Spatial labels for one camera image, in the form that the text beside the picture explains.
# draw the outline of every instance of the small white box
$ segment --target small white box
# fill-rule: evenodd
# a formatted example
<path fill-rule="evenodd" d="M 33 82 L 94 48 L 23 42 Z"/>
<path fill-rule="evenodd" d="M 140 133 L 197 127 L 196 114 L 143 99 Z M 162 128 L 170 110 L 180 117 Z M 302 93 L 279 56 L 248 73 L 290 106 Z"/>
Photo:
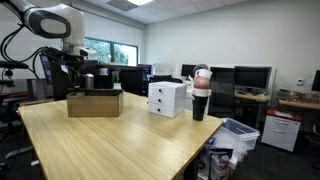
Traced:
<path fill-rule="evenodd" d="M 187 86 L 180 83 L 149 84 L 148 111 L 174 118 L 184 111 Z"/>

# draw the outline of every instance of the filing cabinet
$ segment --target filing cabinet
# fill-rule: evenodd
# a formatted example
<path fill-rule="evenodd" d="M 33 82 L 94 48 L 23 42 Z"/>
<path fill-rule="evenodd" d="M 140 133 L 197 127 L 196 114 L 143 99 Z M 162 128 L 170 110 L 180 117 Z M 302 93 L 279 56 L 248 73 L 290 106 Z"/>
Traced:
<path fill-rule="evenodd" d="M 180 83 L 149 84 L 148 111 L 174 118 L 184 111 L 187 86 Z"/>
<path fill-rule="evenodd" d="M 299 116 L 270 108 L 267 112 L 261 141 L 292 152 L 300 123 L 301 118 Z"/>

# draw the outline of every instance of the ceiling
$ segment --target ceiling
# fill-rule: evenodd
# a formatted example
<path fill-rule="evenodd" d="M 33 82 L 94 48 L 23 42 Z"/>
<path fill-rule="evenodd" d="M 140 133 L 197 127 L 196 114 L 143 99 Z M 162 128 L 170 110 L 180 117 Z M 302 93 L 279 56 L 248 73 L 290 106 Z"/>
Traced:
<path fill-rule="evenodd" d="M 107 3 L 111 0 L 81 0 L 144 24 L 238 4 L 248 0 L 154 0 L 140 7 L 123 11 Z"/>

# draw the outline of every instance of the ceiling tile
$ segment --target ceiling tile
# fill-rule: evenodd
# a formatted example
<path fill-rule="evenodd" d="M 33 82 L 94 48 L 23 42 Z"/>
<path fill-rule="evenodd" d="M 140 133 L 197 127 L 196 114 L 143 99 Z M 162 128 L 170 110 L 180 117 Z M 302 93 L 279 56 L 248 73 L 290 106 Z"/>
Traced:
<path fill-rule="evenodd" d="M 224 5 L 232 5 L 232 4 L 238 4 L 238 3 L 241 3 L 241 2 L 245 2 L 245 1 L 248 1 L 248 0 L 222 0 Z"/>
<path fill-rule="evenodd" d="M 107 4 L 122 11 L 129 11 L 138 7 L 136 4 L 127 0 L 111 0 Z"/>
<path fill-rule="evenodd" d="M 93 5 L 97 5 L 97 6 L 107 3 L 105 1 L 100 1 L 100 0 L 82 0 L 82 1 L 93 4 Z"/>
<path fill-rule="evenodd" d="M 195 3 L 198 3 L 198 2 L 201 2 L 201 1 L 205 1 L 205 0 L 189 0 L 192 4 L 195 4 Z"/>
<path fill-rule="evenodd" d="M 152 16 L 152 15 L 153 15 L 152 13 L 150 13 L 149 11 L 144 10 L 144 9 L 141 8 L 141 7 L 132 9 L 132 10 L 127 11 L 127 12 L 128 12 L 129 14 L 131 14 L 131 15 L 134 15 L 134 16 L 137 16 L 137 17 L 140 17 L 140 18 L 145 18 L 145 17 L 148 17 L 148 16 Z"/>
<path fill-rule="evenodd" d="M 171 18 L 176 18 L 180 16 L 176 12 L 173 11 L 166 11 L 166 12 L 161 12 L 157 14 L 159 17 L 162 17 L 163 19 L 171 19 Z"/>
<path fill-rule="evenodd" d="M 177 12 L 178 14 L 180 14 L 181 16 L 184 15 L 188 15 L 188 14 L 193 14 L 193 13 L 197 13 L 200 12 L 199 9 L 197 9 L 195 6 L 190 5 L 190 6 L 185 6 L 183 8 L 180 9 L 176 9 L 175 12 Z"/>
<path fill-rule="evenodd" d="M 224 6 L 221 0 L 206 0 L 194 5 L 201 11 L 207 11 Z"/>
<path fill-rule="evenodd" d="M 157 0 L 157 1 L 172 10 L 191 5 L 191 3 L 188 0 Z"/>
<path fill-rule="evenodd" d="M 135 18 L 133 18 L 134 20 L 137 20 L 137 21 L 139 21 L 139 22 L 142 22 L 142 23 L 144 23 L 144 24 L 150 24 L 150 23 L 153 23 L 152 21 L 149 21 L 149 20 L 147 20 L 147 19 L 144 19 L 144 18 L 138 18 L 138 17 L 135 17 Z"/>
<path fill-rule="evenodd" d="M 150 22 L 159 22 L 159 21 L 164 20 L 164 18 L 161 18 L 161 17 L 159 17 L 157 15 L 147 16 L 147 17 L 145 17 L 145 19 L 150 21 Z"/>
<path fill-rule="evenodd" d="M 122 11 L 121 9 L 112 7 L 112 6 L 108 5 L 108 4 L 101 5 L 100 7 L 104 8 L 104 9 L 107 9 L 109 11 L 112 11 L 112 12 L 118 13 L 118 14 L 122 14 L 123 12 L 125 12 L 125 11 Z"/>
<path fill-rule="evenodd" d="M 159 3 L 159 2 L 152 2 L 152 3 L 148 3 L 146 5 L 141 6 L 143 9 L 153 13 L 153 14 L 157 14 L 157 13 L 161 13 L 161 12 L 165 12 L 165 11 L 169 11 L 170 9 L 167 8 L 166 6 L 164 6 L 163 4 Z"/>

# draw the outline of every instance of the window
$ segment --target window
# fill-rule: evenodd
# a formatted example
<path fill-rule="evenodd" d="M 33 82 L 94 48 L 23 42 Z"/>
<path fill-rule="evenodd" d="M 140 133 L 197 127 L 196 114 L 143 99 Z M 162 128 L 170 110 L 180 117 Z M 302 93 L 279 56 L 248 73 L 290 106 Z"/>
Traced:
<path fill-rule="evenodd" d="M 121 44 L 94 38 L 85 38 L 85 46 L 97 51 L 93 59 L 100 62 L 136 66 L 138 62 L 138 46 Z"/>

